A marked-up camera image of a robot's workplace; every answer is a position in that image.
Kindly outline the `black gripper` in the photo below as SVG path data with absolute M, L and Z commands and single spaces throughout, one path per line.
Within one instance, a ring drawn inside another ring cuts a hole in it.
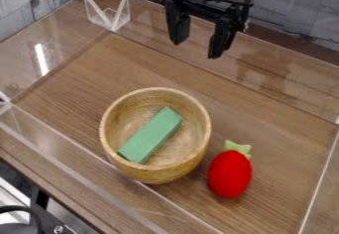
M 218 59 L 231 47 L 237 31 L 245 32 L 249 29 L 250 10 L 255 2 L 254 0 L 162 0 L 162 4 L 166 8 L 170 39 L 175 45 L 181 45 L 190 37 L 191 15 L 217 23 L 210 40 L 209 58 Z

